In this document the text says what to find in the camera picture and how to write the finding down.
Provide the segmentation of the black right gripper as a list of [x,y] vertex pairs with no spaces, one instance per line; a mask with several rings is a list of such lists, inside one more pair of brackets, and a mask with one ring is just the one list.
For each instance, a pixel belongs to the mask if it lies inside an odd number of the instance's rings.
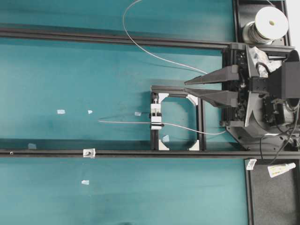
[[222,127],[248,127],[258,124],[269,127],[264,101],[268,97],[267,78],[260,77],[255,68],[250,47],[231,44],[222,52],[222,69],[185,81],[185,85],[222,83],[223,90],[184,88],[192,96],[221,111]]

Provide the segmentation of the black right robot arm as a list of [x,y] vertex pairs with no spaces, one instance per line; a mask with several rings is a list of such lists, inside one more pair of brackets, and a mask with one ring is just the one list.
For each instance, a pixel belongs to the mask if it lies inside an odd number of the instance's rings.
[[222,68],[185,82],[186,92],[221,109],[220,125],[246,150],[300,148],[300,57],[231,44]]

